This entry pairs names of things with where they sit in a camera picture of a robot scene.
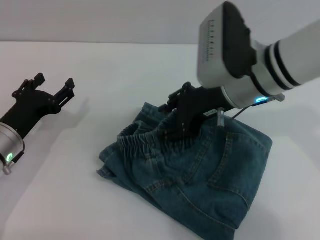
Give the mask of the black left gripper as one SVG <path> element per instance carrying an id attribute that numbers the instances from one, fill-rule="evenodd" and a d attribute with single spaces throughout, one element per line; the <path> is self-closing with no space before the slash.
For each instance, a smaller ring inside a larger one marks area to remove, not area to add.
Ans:
<path id="1" fill-rule="evenodd" d="M 38 73 L 34 79 L 26 79 L 20 88 L 12 93 L 16 103 L 0 119 L 2 124 L 11 127 L 22 139 L 43 117 L 60 113 L 75 96 L 75 83 L 72 78 L 69 78 L 55 95 L 37 89 L 45 81 L 43 73 Z"/>

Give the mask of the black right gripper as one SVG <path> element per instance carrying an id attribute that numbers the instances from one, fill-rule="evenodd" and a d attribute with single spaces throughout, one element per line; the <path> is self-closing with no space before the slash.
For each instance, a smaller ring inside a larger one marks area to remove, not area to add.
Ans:
<path id="1" fill-rule="evenodd" d="M 160 113 L 176 110 L 177 122 L 174 120 L 163 126 L 163 138 L 170 142 L 196 139 L 202 126 L 200 118 L 219 108 L 226 112 L 235 108 L 229 103 L 221 87 L 195 88 L 191 83 L 185 83 L 180 90 L 169 95 L 166 104 L 158 108 Z"/>

